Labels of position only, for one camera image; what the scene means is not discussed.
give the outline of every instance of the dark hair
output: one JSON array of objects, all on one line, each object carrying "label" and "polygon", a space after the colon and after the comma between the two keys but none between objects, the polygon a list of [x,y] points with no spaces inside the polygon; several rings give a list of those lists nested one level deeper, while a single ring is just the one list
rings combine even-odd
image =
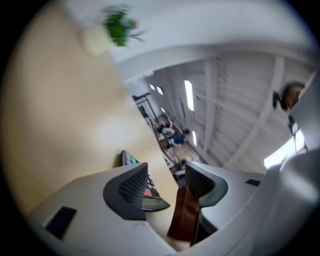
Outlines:
[{"label": "dark hair", "polygon": [[186,163],[187,163],[187,160],[186,159],[182,159],[181,162],[180,162],[180,165],[184,166]]},{"label": "dark hair", "polygon": [[277,109],[277,104],[280,102],[280,106],[283,110],[288,110],[288,106],[286,105],[285,97],[290,93],[292,88],[300,88],[304,89],[306,86],[304,83],[299,81],[291,81],[287,82],[282,89],[282,95],[280,96],[278,92],[274,91],[272,95],[272,106],[273,109]]},{"label": "dark hair", "polygon": [[158,133],[161,134],[163,128],[165,128],[165,126],[164,126],[163,124],[161,124],[161,125],[159,126],[159,128],[157,129],[157,130],[158,130]]},{"label": "dark hair", "polygon": [[183,129],[182,132],[186,135],[188,135],[190,133],[190,130],[189,129]]}]

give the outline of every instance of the fluorescent light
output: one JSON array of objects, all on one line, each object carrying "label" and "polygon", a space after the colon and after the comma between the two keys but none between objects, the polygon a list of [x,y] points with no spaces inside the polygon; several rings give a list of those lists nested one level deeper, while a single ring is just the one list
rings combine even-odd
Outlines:
[{"label": "fluorescent light", "polygon": [[296,154],[296,151],[300,151],[304,148],[305,137],[301,130],[298,130],[295,134],[295,138],[291,137],[285,144],[283,144],[277,151],[273,152],[267,158],[264,159],[265,168],[269,169],[272,166],[281,164],[286,158],[289,158]]},{"label": "fluorescent light", "polygon": [[161,95],[164,94],[163,91],[162,91],[162,89],[161,89],[160,87],[157,86],[156,89],[158,90],[158,93],[160,93]]},{"label": "fluorescent light", "polygon": [[196,133],[194,130],[192,131],[192,136],[193,136],[193,143],[196,146],[197,145],[197,137],[196,137]]},{"label": "fluorescent light", "polygon": [[184,81],[186,100],[188,102],[188,107],[191,111],[194,111],[194,95],[192,92],[192,84],[188,81]]}]

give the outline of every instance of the person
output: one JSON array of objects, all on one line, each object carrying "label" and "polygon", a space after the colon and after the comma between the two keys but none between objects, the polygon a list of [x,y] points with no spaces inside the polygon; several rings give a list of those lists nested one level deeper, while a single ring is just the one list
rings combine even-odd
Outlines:
[{"label": "person", "polygon": [[280,102],[280,106],[284,111],[291,110],[299,100],[299,95],[305,88],[305,84],[299,81],[288,82],[283,90],[282,96],[278,92],[274,91],[272,95],[273,109],[277,109],[277,104]]},{"label": "person", "polygon": [[157,129],[159,134],[163,134],[164,136],[168,136],[174,133],[173,130],[173,125],[174,122],[172,122],[169,118],[168,118],[169,122],[165,123],[165,122],[161,122],[159,128]]},{"label": "person", "polygon": [[181,132],[176,132],[172,136],[168,138],[168,145],[166,146],[167,149],[173,148],[174,146],[176,147],[181,147],[186,141],[186,136],[190,134],[189,129],[184,129]]},{"label": "person", "polygon": [[177,175],[180,175],[180,174],[184,174],[184,172],[181,172],[180,171],[184,171],[186,169],[186,163],[187,163],[187,160],[186,159],[182,159],[180,162],[176,163],[173,168],[172,168],[172,174],[176,174]]}]

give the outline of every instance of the white wall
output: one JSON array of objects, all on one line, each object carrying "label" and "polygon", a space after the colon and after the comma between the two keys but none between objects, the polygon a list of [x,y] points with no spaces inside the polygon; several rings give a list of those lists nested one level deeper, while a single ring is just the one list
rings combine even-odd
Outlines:
[{"label": "white wall", "polygon": [[146,71],[155,71],[174,65],[200,61],[216,57],[219,53],[245,52],[276,54],[291,60],[314,66],[319,52],[309,52],[275,44],[237,44],[237,45],[188,45],[163,48],[146,52],[118,64],[125,81]]},{"label": "white wall", "polygon": [[73,18],[91,26],[108,5],[128,4],[145,33],[111,50],[117,63],[175,46],[236,43],[277,44],[302,49],[317,45],[282,0],[63,0]]},{"label": "white wall", "polygon": [[151,90],[149,84],[146,82],[145,79],[133,79],[129,82],[126,83],[127,87],[129,88],[129,92],[130,92],[130,95],[131,96],[141,96],[141,95],[144,95],[144,94],[147,94],[147,93],[151,93],[151,95],[148,95],[147,96],[147,99],[149,100],[150,102],[150,105],[154,111],[154,114],[156,117],[159,117],[163,114],[159,104],[157,103],[155,97],[157,97],[157,94],[160,95],[158,92],[157,92],[157,89],[156,91],[154,90]]}]

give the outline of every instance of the brown strap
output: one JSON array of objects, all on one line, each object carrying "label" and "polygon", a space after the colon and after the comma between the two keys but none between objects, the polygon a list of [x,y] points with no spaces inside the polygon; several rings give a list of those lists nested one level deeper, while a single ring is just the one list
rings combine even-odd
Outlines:
[{"label": "brown strap", "polygon": [[176,194],[171,226],[167,235],[176,240],[191,242],[198,210],[198,202],[192,197],[190,190],[186,186],[179,188]]}]

